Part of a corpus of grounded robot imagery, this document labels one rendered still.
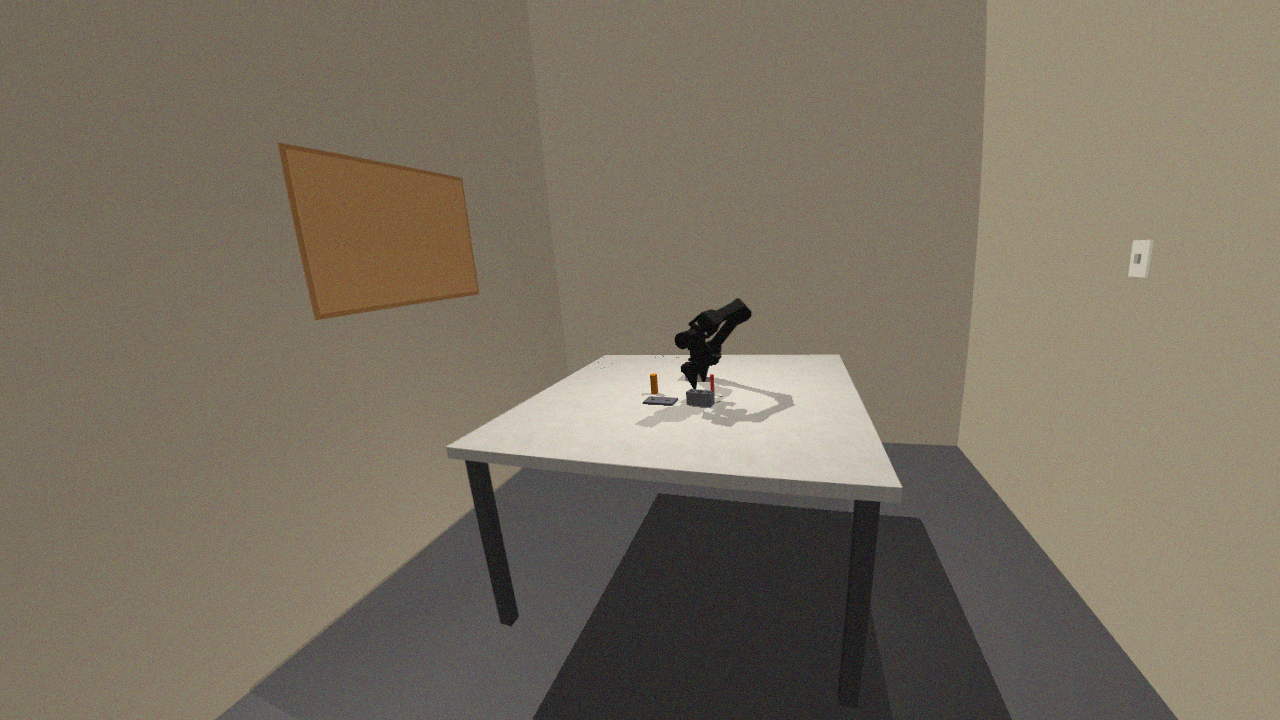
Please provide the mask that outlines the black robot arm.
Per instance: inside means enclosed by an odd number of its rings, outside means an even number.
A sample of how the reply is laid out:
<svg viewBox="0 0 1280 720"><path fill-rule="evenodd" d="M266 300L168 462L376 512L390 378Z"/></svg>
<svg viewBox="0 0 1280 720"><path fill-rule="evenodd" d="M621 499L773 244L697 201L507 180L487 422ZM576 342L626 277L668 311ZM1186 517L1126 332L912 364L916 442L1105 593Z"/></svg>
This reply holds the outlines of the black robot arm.
<svg viewBox="0 0 1280 720"><path fill-rule="evenodd" d="M712 364L710 366L713 366L719 363L722 357L721 345L724 343L724 340L728 338L736 325L746 322L750 316L751 310L746 306L746 304L744 304L739 297L733 299L733 301L724 307L718 310L710 309L700 313L692 319L692 322L689 323L689 325L691 325L689 331L684 331L675 336L675 345L678 348L689 348L694 345L707 343L708 348L700 351L699 363L703 363L704 359L707 363ZM698 324L695 322L698 322ZM722 322L724 322L724 325L721 327L721 331L718 331ZM717 331L718 333L716 334ZM714 338L707 342L707 338L712 334L716 334Z"/></svg>

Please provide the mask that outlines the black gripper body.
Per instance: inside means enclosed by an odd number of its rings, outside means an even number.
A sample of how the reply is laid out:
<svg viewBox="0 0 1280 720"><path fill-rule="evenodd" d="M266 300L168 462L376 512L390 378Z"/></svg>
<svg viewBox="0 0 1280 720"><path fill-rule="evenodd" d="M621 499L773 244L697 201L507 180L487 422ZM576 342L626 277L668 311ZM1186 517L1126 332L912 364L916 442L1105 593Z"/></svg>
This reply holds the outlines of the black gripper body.
<svg viewBox="0 0 1280 720"><path fill-rule="evenodd" d="M708 348L707 343L705 345L694 345L694 346L689 347L689 350L690 350L689 361L692 361L692 363L684 363L684 365L681 366L681 372L687 372L687 373L698 373L698 372L700 372L701 370L701 363L699 363L699 355L700 355L700 351L707 350L707 348Z"/></svg>

